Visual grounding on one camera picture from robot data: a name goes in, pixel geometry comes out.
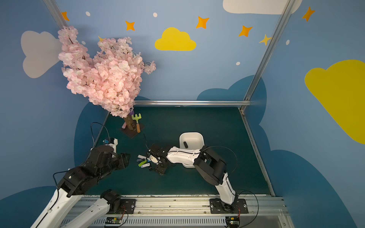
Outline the green usb drive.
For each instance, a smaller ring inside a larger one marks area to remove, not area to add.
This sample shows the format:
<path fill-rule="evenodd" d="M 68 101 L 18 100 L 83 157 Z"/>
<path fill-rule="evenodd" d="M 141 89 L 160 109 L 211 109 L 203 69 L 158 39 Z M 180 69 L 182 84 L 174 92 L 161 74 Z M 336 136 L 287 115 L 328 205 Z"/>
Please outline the green usb drive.
<path fill-rule="evenodd" d="M 147 163 L 147 160 L 144 160 L 144 161 L 142 161 L 142 162 L 140 162 L 139 164 L 138 164 L 138 166 L 139 167 L 142 167 L 144 164 L 146 164 Z"/>

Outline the white storage box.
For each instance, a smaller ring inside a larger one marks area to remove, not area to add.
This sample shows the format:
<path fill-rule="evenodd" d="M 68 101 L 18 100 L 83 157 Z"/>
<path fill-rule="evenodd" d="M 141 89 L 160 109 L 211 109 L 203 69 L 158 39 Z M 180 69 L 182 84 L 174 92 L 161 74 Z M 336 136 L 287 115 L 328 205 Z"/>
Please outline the white storage box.
<path fill-rule="evenodd" d="M 204 146 L 203 136 L 198 132 L 181 134 L 179 142 L 180 147 L 186 150 L 201 150 Z M 187 142 L 188 148 L 185 148 L 184 142 Z M 195 159 L 197 157 L 196 155 L 180 152 L 180 157 L 179 162 L 182 163 L 185 168 L 194 168 L 193 158 Z"/>

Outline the white capsule usb drive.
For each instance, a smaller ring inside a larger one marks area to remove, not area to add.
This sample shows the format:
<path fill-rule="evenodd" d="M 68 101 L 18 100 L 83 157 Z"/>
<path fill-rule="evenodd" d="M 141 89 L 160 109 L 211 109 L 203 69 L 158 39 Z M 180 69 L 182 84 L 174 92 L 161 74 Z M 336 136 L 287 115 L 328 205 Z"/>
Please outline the white capsule usb drive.
<path fill-rule="evenodd" d="M 146 163 L 146 164 L 143 164 L 142 166 L 141 166 L 141 168 L 145 168 L 145 167 L 149 167 L 150 166 L 150 164 L 149 163 Z"/>

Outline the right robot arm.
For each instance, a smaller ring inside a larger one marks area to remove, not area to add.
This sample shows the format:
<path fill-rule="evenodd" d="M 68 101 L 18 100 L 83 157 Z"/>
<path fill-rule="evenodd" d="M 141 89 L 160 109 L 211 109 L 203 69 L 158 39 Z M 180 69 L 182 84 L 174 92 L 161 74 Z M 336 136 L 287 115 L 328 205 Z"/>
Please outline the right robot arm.
<path fill-rule="evenodd" d="M 235 206 L 237 194 L 229 181 L 227 164 L 211 147 L 189 150 L 174 146 L 167 150 L 153 144 L 147 154 L 155 164 L 153 170 L 160 175 L 172 164 L 195 168 L 205 181 L 216 187 L 224 206 Z"/>

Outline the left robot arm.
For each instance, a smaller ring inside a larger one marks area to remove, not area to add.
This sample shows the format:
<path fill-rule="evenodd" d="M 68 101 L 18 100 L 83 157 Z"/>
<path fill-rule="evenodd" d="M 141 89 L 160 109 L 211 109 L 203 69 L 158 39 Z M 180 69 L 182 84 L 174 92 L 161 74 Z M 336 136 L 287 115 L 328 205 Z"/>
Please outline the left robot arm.
<path fill-rule="evenodd" d="M 117 153 L 118 140 L 91 149 L 86 161 L 64 172 L 56 190 L 33 228 L 59 228 L 64 218 L 85 193 L 112 172 L 125 169 L 131 155 Z M 101 216 L 123 209 L 121 196 L 112 190 L 100 195 L 95 203 L 65 225 L 66 228 L 87 228 Z"/>

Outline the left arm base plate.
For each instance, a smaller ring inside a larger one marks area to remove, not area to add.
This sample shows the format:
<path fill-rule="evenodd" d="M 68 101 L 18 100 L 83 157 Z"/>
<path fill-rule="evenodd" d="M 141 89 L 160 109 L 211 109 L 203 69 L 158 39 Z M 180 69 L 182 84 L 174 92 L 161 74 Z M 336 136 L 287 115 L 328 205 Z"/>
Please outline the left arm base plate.
<path fill-rule="evenodd" d="M 128 213 L 129 215 L 134 214 L 136 208 L 136 199 L 121 199 L 119 207 L 114 212 L 115 214 Z"/>

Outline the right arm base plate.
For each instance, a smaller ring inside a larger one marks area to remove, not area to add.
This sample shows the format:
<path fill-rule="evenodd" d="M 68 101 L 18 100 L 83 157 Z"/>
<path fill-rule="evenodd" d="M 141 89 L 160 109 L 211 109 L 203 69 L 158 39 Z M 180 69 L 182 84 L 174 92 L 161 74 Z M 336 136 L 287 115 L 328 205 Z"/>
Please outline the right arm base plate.
<path fill-rule="evenodd" d="M 220 198 L 209 199 L 211 214 L 248 214 L 248 206 L 245 199 L 236 199 L 231 204 L 224 203 Z"/>

